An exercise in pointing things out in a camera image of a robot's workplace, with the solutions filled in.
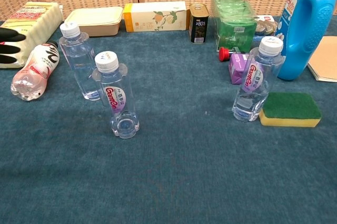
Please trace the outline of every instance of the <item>blue carpet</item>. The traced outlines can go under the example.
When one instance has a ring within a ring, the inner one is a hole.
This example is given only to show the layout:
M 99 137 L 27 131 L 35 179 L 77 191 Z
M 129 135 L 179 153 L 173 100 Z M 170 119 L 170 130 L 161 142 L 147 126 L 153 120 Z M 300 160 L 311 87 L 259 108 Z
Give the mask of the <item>blue carpet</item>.
M 29 103 L 10 92 L 17 70 L 0 70 L 0 223 L 337 223 L 337 85 L 308 69 L 274 85 L 313 96 L 316 128 L 241 123 L 211 32 L 203 45 L 123 25 L 92 38 L 129 67 L 141 126 L 129 140 L 82 98 L 63 55 Z

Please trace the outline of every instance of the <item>brown paper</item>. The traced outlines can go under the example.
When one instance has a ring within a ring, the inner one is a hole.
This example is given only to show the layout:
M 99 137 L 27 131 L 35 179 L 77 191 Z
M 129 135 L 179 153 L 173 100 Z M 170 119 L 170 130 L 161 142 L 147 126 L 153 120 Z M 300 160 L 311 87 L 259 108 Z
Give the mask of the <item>brown paper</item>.
M 337 82 L 337 36 L 324 36 L 308 68 L 317 81 Z

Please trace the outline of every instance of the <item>dark can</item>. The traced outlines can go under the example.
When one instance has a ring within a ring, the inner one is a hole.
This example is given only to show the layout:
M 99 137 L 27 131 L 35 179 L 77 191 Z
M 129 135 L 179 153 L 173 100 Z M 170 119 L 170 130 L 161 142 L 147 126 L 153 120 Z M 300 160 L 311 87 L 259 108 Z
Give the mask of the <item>dark can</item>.
M 207 23 L 209 12 L 204 4 L 191 4 L 190 38 L 195 44 L 202 44 L 206 41 Z

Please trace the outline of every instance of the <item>purple juice box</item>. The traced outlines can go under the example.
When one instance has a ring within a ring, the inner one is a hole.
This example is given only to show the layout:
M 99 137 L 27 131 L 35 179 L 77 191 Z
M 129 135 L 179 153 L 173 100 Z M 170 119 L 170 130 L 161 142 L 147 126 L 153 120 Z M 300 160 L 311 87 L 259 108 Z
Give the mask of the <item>purple juice box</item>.
M 233 53 L 231 55 L 228 68 L 230 70 L 233 85 L 239 85 L 242 82 L 242 73 L 246 66 L 249 54 Z

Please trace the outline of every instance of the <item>red bottle cap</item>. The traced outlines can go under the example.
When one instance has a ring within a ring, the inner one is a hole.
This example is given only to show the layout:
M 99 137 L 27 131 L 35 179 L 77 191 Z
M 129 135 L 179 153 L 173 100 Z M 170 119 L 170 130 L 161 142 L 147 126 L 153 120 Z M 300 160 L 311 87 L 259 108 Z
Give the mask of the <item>red bottle cap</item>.
M 221 47 L 219 49 L 219 60 L 221 62 L 227 61 L 230 59 L 230 50 L 225 49 L 224 47 Z

